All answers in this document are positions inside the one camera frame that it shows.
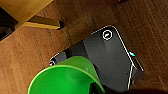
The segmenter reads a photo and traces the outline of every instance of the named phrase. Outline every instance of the wooden furniture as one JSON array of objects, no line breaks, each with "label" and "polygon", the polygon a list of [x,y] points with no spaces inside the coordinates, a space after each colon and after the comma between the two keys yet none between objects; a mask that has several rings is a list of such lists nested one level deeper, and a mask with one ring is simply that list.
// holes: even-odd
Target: wooden furniture
[{"label": "wooden furniture", "polygon": [[53,0],[1,0],[0,6],[19,23],[15,26],[32,26],[49,29],[60,28],[59,21],[34,16]]}]

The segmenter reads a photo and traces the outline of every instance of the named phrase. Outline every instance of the camera lens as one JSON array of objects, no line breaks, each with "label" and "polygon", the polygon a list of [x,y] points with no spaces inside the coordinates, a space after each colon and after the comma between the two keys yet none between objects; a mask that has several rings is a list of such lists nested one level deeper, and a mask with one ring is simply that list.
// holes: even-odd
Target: camera lens
[{"label": "camera lens", "polygon": [[103,39],[105,39],[105,40],[111,39],[112,38],[112,34],[113,33],[110,30],[103,31]]}]

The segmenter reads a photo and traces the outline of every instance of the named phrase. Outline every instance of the wooden chair leg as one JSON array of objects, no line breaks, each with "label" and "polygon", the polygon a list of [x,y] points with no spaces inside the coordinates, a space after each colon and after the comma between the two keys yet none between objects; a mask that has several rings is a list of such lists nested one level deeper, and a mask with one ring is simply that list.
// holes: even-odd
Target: wooden chair leg
[{"label": "wooden chair leg", "polygon": [[60,23],[59,21],[44,18],[40,16],[33,16],[30,20],[23,24],[23,26],[31,26],[31,27],[40,27],[40,28],[48,28],[48,29],[59,29]]}]

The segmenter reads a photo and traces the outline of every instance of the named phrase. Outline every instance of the green plastic container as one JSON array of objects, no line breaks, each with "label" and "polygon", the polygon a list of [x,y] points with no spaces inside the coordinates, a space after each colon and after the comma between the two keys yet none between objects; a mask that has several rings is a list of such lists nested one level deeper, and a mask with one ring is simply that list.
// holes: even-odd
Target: green plastic container
[{"label": "green plastic container", "polygon": [[92,83],[97,92],[105,93],[92,63],[75,56],[39,72],[28,94],[91,94]]}]

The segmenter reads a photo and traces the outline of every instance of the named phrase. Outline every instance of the floor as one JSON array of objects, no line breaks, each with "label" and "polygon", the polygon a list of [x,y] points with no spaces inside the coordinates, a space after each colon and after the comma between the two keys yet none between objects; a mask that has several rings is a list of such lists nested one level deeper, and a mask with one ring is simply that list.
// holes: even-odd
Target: floor
[{"label": "floor", "polygon": [[49,59],[106,25],[123,27],[144,73],[131,90],[168,91],[167,0],[54,0],[37,15],[63,21],[49,30],[20,27],[0,42],[1,94],[26,94]]}]

